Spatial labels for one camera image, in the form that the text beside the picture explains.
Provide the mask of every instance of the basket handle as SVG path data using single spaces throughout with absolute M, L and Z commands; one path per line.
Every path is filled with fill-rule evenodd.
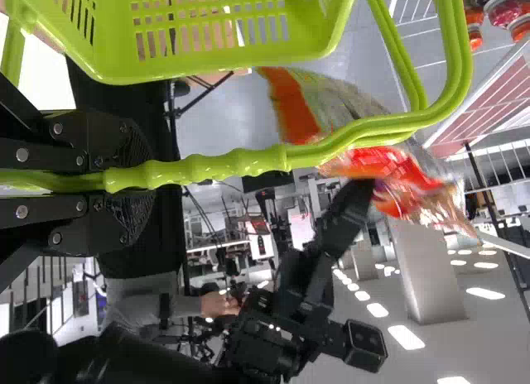
M 177 162 L 148 161 L 137 167 L 108 169 L 103 174 L 95 175 L 65 177 L 46 173 L 46 181 L 39 179 L 39 175 L 31 176 L 26 173 L 24 180 L 56 192 L 105 188 L 113 193 L 131 187 L 154 189 L 165 184 L 187 185 L 205 179 L 223 180 L 231 175 L 259 175 L 268 170 L 289 171 L 318 166 L 352 145 L 379 146 L 403 141 L 416 130 L 447 118 L 461 105 L 471 86 L 473 65 L 464 4 L 462 0 L 435 1 L 446 52 L 447 81 L 441 96 L 428 108 L 425 91 L 384 0 L 369 0 L 385 44 L 411 101 L 412 112 L 359 119 L 320 142 L 305 146 L 276 145 L 261 151 L 236 149 L 223 156 L 193 155 Z M 3 177 L 3 183 L 9 184 L 9 176 Z
M 4 0 L 7 19 L 6 41 L 3 46 L 0 72 L 9 81 L 18 86 L 22 68 L 22 56 L 26 44 L 25 34 L 30 34 L 35 28 L 36 14 L 27 7 L 22 0 Z

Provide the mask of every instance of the person's hand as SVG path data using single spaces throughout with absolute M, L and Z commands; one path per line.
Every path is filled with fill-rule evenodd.
M 237 315 L 238 301 L 234 298 L 227 299 L 227 295 L 220 295 L 218 291 L 212 291 L 200 298 L 200 313 L 204 318 L 211 319 L 221 315 Z

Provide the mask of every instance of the chip bag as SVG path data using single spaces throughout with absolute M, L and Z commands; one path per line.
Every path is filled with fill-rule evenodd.
M 258 73 L 270 84 L 282 139 L 291 144 L 316 142 L 356 119 L 388 114 L 342 80 L 281 67 Z M 463 213 L 458 176 L 413 139 L 398 146 L 350 148 L 318 169 L 328 177 L 376 179 L 373 202 L 389 216 L 477 236 Z

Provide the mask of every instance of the bolt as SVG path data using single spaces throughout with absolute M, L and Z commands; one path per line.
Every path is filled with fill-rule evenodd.
M 103 158 L 101 156 L 98 156 L 96 159 L 94 159 L 94 164 L 97 167 L 101 167 L 101 165 L 103 164 Z
M 53 125 L 53 133 L 55 134 L 61 134 L 63 132 L 63 124 L 62 123 L 56 123 Z
M 29 158 L 30 152 L 26 148 L 19 148 L 17 149 L 17 161 L 19 162 L 25 162 L 27 161 L 27 158 Z
M 15 212 L 15 215 L 19 219 L 24 219 L 27 217 L 28 208 L 26 205 L 21 204 L 19 207 L 17 207 L 17 211 Z
M 63 237 L 60 233 L 54 233 L 53 237 L 51 237 L 51 241 L 54 245 L 58 245 L 60 241 L 62 241 Z
M 103 208 L 103 201 L 101 199 L 97 199 L 94 202 L 94 210 L 96 212 L 100 212 L 102 208 Z

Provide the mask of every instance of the lime green shopping basket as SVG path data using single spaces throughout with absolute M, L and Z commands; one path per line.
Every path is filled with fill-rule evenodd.
M 336 47 L 353 1 L 7 0 L 10 22 L 2 72 L 17 83 L 24 41 L 21 29 L 31 32 L 35 25 L 54 36 L 88 74 L 114 84 L 314 59 Z M 134 168 L 79 176 L 0 171 L 0 184 L 36 185 L 55 192 L 155 189 L 170 183 L 187 185 L 209 178 L 223 180 L 231 175 L 318 166 L 352 146 L 403 141 L 416 130 L 451 115 L 471 84 L 472 59 L 463 2 L 434 1 L 447 77 L 441 96 L 430 107 L 385 1 L 369 0 L 410 100 L 410 113 L 363 118 L 306 146 L 236 149 L 223 156 L 148 161 Z
M 94 79 L 134 84 L 322 57 L 354 0 L 8 2 L 15 34 L 38 23 Z

